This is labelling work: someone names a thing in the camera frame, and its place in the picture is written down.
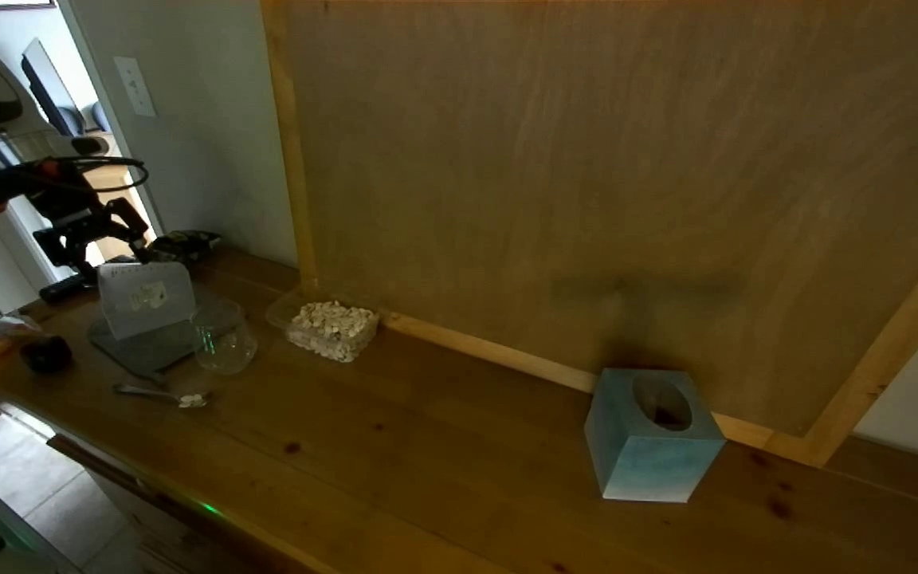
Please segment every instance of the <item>blue cube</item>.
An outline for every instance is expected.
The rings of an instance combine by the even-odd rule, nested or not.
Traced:
[[[585,447],[604,502],[684,503],[724,436],[680,369],[601,369]]]

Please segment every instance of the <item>wall outlet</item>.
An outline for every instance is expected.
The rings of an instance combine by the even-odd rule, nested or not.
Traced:
[[[113,57],[113,72],[122,87],[127,91],[132,114],[157,117],[138,57]]]

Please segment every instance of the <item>wooden countertop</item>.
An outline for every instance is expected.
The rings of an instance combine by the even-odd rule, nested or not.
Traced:
[[[0,400],[313,572],[918,572],[913,498],[725,447],[684,508],[607,503],[585,395],[394,331],[329,363],[265,321],[289,268],[222,255],[199,283],[261,343],[241,378],[173,373],[210,407],[113,395],[93,300],[45,320],[77,366],[10,355]]]

